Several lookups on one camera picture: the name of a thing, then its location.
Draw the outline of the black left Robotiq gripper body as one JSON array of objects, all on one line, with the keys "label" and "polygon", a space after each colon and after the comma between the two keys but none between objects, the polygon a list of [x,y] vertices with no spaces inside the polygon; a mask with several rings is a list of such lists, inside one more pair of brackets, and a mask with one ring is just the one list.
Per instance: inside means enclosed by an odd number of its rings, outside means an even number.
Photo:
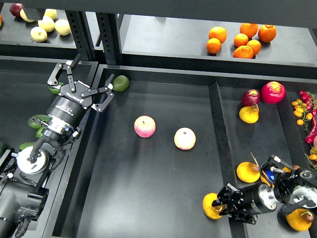
[{"label": "black left Robotiq gripper body", "polygon": [[88,108],[92,105],[92,96],[81,95],[91,88],[81,81],[75,82],[75,91],[72,92],[68,84],[61,86],[52,105],[48,109],[51,119],[43,130],[43,135],[64,145],[68,140],[73,140],[73,134],[78,134],[79,124]]}]

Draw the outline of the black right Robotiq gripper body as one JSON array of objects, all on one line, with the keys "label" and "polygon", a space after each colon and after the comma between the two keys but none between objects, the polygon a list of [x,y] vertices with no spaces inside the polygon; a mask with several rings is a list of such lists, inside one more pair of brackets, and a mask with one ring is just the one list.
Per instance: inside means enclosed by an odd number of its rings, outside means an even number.
[{"label": "black right Robotiq gripper body", "polygon": [[276,210],[277,199],[273,188],[265,183],[258,183],[241,189],[242,211],[248,215],[270,213]]}]

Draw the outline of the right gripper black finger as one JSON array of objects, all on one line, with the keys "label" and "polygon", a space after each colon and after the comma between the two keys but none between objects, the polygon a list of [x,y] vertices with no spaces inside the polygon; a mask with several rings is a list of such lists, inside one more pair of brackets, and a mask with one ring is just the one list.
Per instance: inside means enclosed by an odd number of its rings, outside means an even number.
[{"label": "right gripper black finger", "polygon": [[250,214],[245,207],[238,207],[234,204],[226,204],[225,208],[219,213],[221,216],[227,215],[235,221],[255,225],[258,219],[257,215]]},{"label": "right gripper black finger", "polygon": [[225,185],[217,194],[216,199],[211,203],[216,206],[240,206],[244,202],[244,195],[241,189],[234,187],[231,183]]}]

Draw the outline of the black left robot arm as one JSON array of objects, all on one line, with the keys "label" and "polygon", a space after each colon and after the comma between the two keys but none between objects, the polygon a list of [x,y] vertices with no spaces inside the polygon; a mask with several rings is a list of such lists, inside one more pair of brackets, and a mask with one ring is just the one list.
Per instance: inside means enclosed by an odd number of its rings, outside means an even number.
[{"label": "black left robot arm", "polygon": [[44,182],[63,161],[65,146],[81,134],[79,124],[87,110],[102,113],[114,98],[114,74],[104,86],[92,88],[74,80],[73,61],[57,63],[47,85],[58,95],[44,117],[30,118],[32,125],[42,130],[38,140],[15,151],[6,149],[0,158],[0,236],[20,238],[31,221],[38,220],[49,195]]}]

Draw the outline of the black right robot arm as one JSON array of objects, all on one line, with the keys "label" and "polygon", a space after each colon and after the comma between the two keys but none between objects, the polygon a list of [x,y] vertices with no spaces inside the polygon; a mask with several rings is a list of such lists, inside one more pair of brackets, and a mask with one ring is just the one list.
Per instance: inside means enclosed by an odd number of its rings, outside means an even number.
[{"label": "black right robot arm", "polygon": [[261,183],[245,188],[225,185],[218,194],[212,193],[207,205],[211,218],[227,215],[237,221],[256,224],[259,214],[271,213],[278,203],[280,211],[290,215],[295,210],[311,210],[317,206],[317,174],[311,169],[294,169],[272,155],[259,168]]}]

